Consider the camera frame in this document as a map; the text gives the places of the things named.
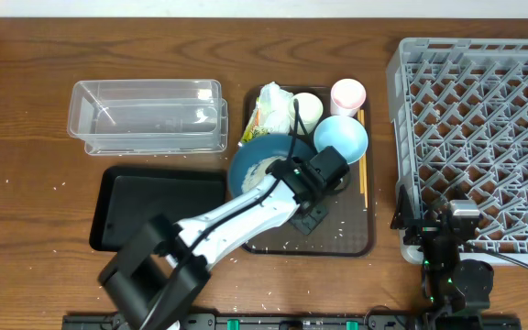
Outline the dark blue plate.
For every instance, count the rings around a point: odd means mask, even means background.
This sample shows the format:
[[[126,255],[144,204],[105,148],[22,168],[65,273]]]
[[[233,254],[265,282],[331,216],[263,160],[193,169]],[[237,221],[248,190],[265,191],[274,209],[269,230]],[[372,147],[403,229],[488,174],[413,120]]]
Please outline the dark blue plate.
[[[232,197],[238,197],[255,186],[274,160],[285,160],[292,143],[288,135],[272,134],[243,144],[233,157],[227,173],[227,186]]]

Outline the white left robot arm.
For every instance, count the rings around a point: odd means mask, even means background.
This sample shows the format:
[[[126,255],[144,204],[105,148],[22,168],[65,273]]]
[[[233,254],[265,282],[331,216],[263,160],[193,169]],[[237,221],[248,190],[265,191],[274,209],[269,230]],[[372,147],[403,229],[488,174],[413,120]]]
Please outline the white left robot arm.
[[[216,263],[317,206],[348,172],[333,147],[302,162],[277,160],[257,186],[208,213],[174,224],[163,216],[148,220],[98,281],[130,328],[167,329],[188,313]]]

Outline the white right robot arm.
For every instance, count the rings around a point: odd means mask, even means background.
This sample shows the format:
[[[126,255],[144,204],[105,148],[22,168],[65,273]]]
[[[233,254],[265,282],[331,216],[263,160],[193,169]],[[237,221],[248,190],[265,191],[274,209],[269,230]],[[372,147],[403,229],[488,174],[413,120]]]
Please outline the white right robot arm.
[[[434,204],[430,214],[414,215],[405,187],[398,192],[390,227],[402,230],[402,242],[423,253],[423,296],[432,305],[408,319],[407,329],[483,330],[481,312],[490,308],[493,267],[462,259],[459,247],[475,236],[481,213],[476,203],[457,191],[450,201]]]

